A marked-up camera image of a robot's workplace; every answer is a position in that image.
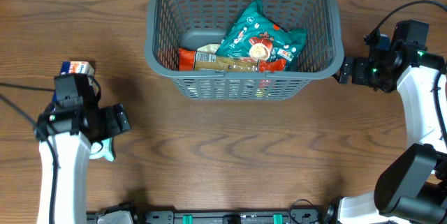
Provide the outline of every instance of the wooden table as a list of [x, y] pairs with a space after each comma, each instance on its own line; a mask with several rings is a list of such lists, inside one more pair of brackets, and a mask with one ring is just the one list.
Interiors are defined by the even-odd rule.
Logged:
[[[338, 1], [345, 53], [366, 57], [363, 35], [414, 0]], [[325, 204], [374, 190], [405, 150], [397, 92], [326, 79], [282, 102], [183, 97], [146, 64], [146, 7], [147, 0], [0, 0], [0, 82], [52, 88], [62, 61], [92, 61], [100, 106], [127, 109], [133, 130], [116, 138], [116, 161], [89, 165], [89, 210], [130, 199], [142, 211], [278, 209], [297, 198]], [[430, 23], [430, 51], [447, 55], [446, 14], [437, 7], [407, 8], [383, 32], [391, 36], [396, 22], [411, 18]], [[0, 92], [35, 119], [52, 97]], [[35, 223], [38, 143], [22, 117], [0, 108], [0, 222]]]

